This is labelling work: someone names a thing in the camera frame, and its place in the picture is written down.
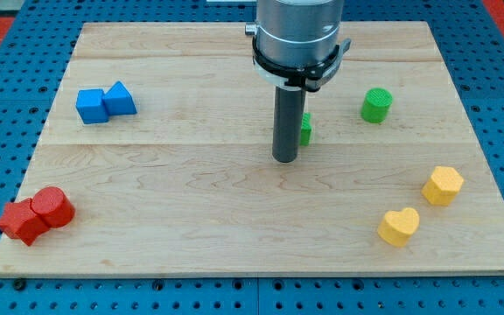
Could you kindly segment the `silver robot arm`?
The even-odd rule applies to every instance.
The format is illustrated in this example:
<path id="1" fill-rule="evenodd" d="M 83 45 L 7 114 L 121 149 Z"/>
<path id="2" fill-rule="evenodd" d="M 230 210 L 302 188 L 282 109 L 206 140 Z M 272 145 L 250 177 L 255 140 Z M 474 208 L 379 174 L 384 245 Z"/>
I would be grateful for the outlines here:
<path id="1" fill-rule="evenodd" d="M 343 6 L 343 0 L 257 0 L 254 48 L 280 66 L 314 66 L 337 45 Z"/>

